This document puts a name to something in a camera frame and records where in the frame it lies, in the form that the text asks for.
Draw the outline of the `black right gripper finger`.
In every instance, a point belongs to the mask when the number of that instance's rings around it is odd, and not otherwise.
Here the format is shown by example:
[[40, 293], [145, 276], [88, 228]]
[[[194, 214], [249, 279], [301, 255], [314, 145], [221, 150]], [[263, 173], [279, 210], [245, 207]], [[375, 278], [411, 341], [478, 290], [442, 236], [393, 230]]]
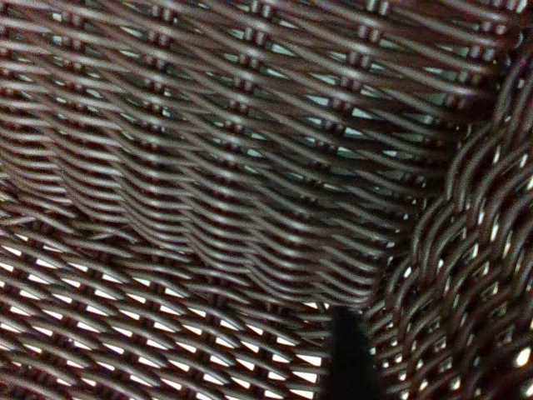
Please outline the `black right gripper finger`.
[[331, 315], [329, 399], [381, 399], [370, 342], [358, 312], [334, 307]]

